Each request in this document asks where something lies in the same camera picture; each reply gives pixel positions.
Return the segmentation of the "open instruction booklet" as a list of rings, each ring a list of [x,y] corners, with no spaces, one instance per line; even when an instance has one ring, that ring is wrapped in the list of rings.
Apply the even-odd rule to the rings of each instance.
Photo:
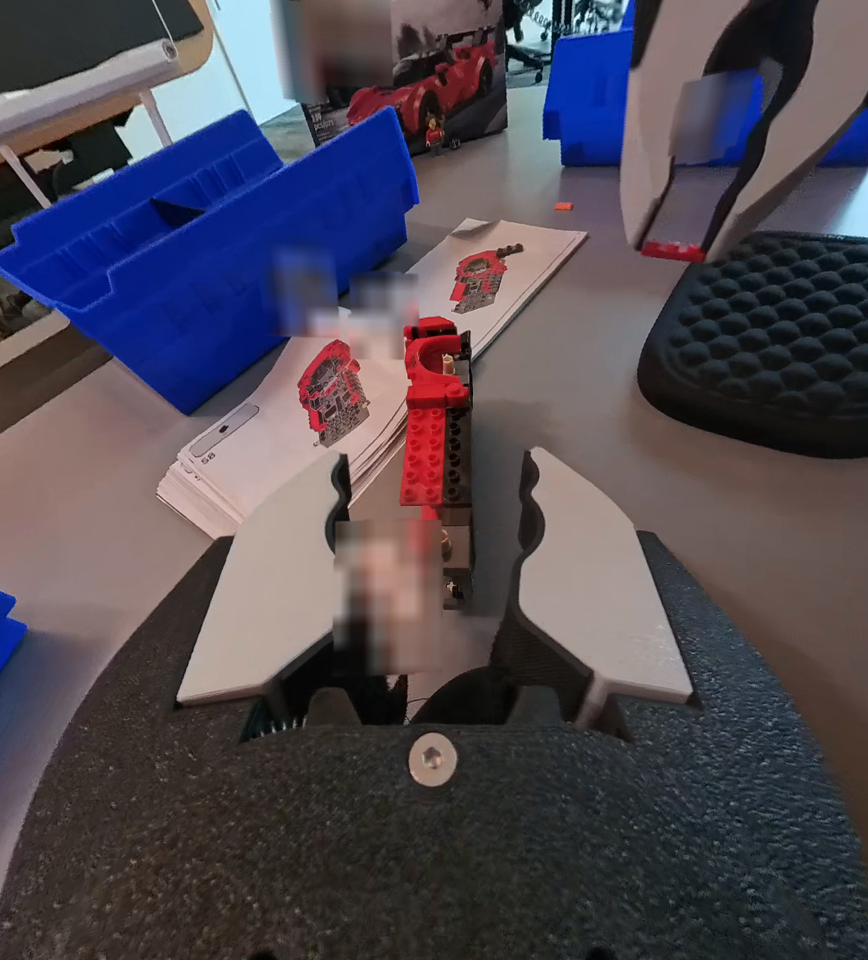
[[[281,346],[248,398],[183,447],[158,499],[212,539],[232,535],[260,502],[325,451],[346,455],[359,498],[404,447],[404,343],[397,319],[444,318],[482,354],[588,234],[519,222],[466,219],[404,278],[382,283],[383,306],[340,307],[316,336]]]

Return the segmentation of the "black board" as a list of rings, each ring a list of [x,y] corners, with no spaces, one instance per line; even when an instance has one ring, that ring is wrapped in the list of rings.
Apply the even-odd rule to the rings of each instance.
[[[41,87],[202,30],[187,1],[0,1],[0,93]]]

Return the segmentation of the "black office chair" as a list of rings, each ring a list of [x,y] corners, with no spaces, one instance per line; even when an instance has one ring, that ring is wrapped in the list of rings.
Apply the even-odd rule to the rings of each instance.
[[[547,82],[556,41],[555,6],[551,1],[502,3],[504,67],[509,88],[539,87]]]

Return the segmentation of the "red and black brick model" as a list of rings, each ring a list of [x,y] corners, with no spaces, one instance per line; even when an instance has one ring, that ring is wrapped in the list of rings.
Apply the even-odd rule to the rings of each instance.
[[[442,602],[459,611],[473,594],[473,348],[442,316],[404,328],[407,429],[400,504],[440,525]]]

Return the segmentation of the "toy car set box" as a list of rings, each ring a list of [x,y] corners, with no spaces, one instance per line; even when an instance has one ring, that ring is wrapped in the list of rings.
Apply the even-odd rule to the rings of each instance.
[[[391,111],[412,155],[507,125],[500,1],[274,1],[285,95],[314,147]]]

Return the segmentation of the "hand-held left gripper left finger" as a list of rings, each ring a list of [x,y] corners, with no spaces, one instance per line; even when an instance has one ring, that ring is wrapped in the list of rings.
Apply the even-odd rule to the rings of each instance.
[[[233,537],[183,677],[183,708],[262,698],[299,721],[328,674],[340,585],[335,525],[349,519],[349,458],[324,452],[268,495]]]

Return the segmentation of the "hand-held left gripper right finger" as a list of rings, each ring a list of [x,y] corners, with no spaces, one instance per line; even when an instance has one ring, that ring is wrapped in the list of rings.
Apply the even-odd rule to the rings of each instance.
[[[508,669],[596,725],[611,697],[685,705],[692,679],[639,533],[600,488],[542,447],[523,457]]]

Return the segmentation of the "black textured cushion pad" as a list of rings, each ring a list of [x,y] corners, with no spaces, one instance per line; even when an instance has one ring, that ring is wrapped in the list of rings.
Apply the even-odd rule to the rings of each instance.
[[[689,264],[636,384],[657,411],[709,433],[868,457],[868,238],[763,231]]]

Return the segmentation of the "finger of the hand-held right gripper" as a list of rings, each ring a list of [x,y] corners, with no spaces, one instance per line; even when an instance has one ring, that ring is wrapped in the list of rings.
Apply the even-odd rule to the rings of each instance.
[[[632,12],[620,164],[620,203],[629,245],[644,247],[672,184],[685,90],[702,81],[711,55],[741,12],[739,1],[637,1]]]
[[[868,108],[868,2],[797,2],[776,47],[780,79],[716,204],[705,258],[725,256]]]

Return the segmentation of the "white roller tube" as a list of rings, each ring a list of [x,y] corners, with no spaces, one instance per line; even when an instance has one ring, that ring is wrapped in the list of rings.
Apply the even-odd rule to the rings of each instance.
[[[133,87],[171,78],[178,62],[176,45],[161,39],[103,61],[78,74],[43,85],[0,93],[0,141],[15,131]]]

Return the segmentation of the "blue divided plastic bin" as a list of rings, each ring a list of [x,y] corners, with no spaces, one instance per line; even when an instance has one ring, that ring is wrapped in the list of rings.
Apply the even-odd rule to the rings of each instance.
[[[20,221],[0,277],[189,414],[281,342],[276,254],[326,255],[343,293],[418,201],[392,107],[289,164],[236,111]]]

